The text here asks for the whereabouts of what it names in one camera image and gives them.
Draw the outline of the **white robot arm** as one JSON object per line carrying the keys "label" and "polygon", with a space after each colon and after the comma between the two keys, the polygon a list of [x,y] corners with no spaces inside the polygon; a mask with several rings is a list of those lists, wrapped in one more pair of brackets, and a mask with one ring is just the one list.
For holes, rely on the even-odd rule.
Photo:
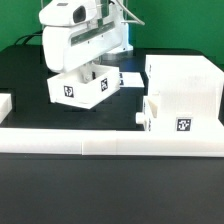
{"label": "white robot arm", "polygon": [[119,47],[125,23],[144,25],[123,0],[52,0],[39,12],[48,68],[70,72]]}

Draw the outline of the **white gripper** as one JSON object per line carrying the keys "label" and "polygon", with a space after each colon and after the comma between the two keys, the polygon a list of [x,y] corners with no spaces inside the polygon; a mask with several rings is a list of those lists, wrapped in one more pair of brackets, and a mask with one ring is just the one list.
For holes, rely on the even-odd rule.
{"label": "white gripper", "polygon": [[118,47],[122,39],[120,18],[113,18],[93,29],[88,29],[85,24],[72,28],[46,27],[42,37],[45,61],[47,67],[57,73],[84,64],[81,67],[83,80],[91,82],[96,74],[88,62]]}

